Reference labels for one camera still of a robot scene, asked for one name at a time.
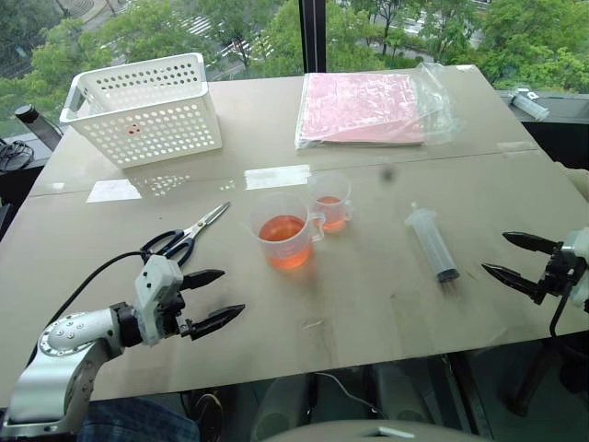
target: scissors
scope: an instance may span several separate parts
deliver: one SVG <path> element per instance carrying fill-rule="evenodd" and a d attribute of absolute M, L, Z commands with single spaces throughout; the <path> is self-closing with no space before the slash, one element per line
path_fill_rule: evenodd
<path fill-rule="evenodd" d="M 141 248 L 141 251 L 146 252 L 144 256 L 144 262 L 148 260 L 150 254 L 164 255 L 166 258 L 171 259 L 181 250 L 186 249 L 184 255 L 182 255 L 182 257 L 178 260 L 178 266 L 181 266 L 192 255 L 192 250 L 194 249 L 194 238 L 199 233 L 201 233 L 205 227 L 211 225 L 219 216 L 221 216 L 223 212 L 229 208 L 229 205 L 231 205 L 229 202 L 221 204 L 190 227 L 187 227 L 183 230 L 169 230 L 168 232 L 157 235 L 155 238 L 148 241 Z M 157 243 L 168 237 L 171 237 L 171 240 L 168 241 L 164 247 L 158 251 L 151 251 L 151 249 Z"/>

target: white plastic basket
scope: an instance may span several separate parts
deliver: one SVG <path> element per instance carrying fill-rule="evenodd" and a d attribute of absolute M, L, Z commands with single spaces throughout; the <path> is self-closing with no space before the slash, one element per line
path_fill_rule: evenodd
<path fill-rule="evenodd" d="M 221 147 L 196 52 L 79 74 L 60 121 L 122 169 Z"/>

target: small measuring cup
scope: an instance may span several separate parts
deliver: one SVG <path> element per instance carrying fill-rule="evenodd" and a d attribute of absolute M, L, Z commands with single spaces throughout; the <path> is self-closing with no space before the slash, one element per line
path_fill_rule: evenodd
<path fill-rule="evenodd" d="M 314 200 L 313 210 L 325 215 L 323 230 L 337 232 L 352 219 L 352 186 L 345 175 L 336 171 L 313 174 L 308 181 Z"/>
<path fill-rule="evenodd" d="M 311 234 L 310 221 L 316 220 L 318 233 Z M 323 239 L 322 213 L 309 212 L 303 200 L 285 192 L 271 193 L 254 205 L 248 221 L 251 234 L 268 262 L 281 270 L 290 270 L 306 262 L 312 242 Z"/>

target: scissor handle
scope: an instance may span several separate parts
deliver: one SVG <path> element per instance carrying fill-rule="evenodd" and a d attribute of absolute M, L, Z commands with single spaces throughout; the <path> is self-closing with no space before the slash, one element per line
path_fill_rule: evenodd
<path fill-rule="evenodd" d="M 163 255 L 166 258 L 171 259 L 175 255 L 177 255 L 182 249 L 186 249 L 186 251 L 184 252 L 182 257 L 178 260 L 178 267 L 181 267 L 182 264 L 184 262 L 186 262 L 186 260 L 189 259 L 189 257 L 192 254 L 192 251 L 194 250 L 194 239 L 185 238 L 179 244 L 174 246 L 172 249 L 169 249 L 168 251 L 164 252 Z"/>
<path fill-rule="evenodd" d="M 154 251 L 155 255 L 163 255 L 172 247 L 174 247 L 178 243 L 178 241 L 180 241 L 184 237 L 184 230 L 169 230 L 168 232 L 164 232 L 161 235 L 157 235 L 156 237 L 149 240 L 141 248 L 141 251 L 151 250 L 156 244 L 158 244 L 159 242 L 163 241 L 168 237 L 172 237 L 171 240 L 168 241 L 160 250 Z"/>

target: stack of pink paper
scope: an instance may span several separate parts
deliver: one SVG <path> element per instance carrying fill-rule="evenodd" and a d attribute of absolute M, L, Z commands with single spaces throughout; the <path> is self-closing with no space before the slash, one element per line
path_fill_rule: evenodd
<path fill-rule="evenodd" d="M 423 143 L 410 76 L 308 74 L 305 81 L 297 148 L 323 143 Z"/>

